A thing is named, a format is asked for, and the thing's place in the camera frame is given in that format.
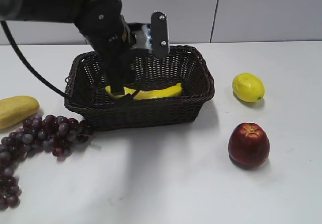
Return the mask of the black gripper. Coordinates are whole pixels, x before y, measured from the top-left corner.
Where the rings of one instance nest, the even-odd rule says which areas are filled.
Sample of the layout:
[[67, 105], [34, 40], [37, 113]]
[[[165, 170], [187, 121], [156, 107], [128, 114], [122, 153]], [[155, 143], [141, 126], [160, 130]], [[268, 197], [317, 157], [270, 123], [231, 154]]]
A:
[[[124, 95], [124, 84], [129, 66], [127, 54], [130, 51], [130, 30], [123, 16], [109, 18], [98, 15], [90, 23], [87, 39], [100, 57], [106, 81], [109, 82], [114, 96]], [[126, 94], [115, 101], [115, 107], [125, 107], [136, 101], [140, 90]]]

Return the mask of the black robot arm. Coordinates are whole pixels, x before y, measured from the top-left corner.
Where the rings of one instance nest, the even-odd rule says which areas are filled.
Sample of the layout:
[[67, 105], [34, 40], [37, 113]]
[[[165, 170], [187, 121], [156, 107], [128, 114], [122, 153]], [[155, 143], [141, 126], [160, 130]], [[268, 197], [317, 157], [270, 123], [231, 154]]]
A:
[[121, 10], [120, 0], [1, 0], [1, 27], [17, 57], [39, 81], [65, 99], [81, 104], [80, 99], [69, 97], [32, 68], [18, 48], [7, 22], [74, 24], [101, 59], [110, 91], [120, 96], [116, 103], [122, 106], [133, 101], [138, 91], [133, 94], [124, 91], [124, 84], [130, 78], [128, 59], [134, 42]]

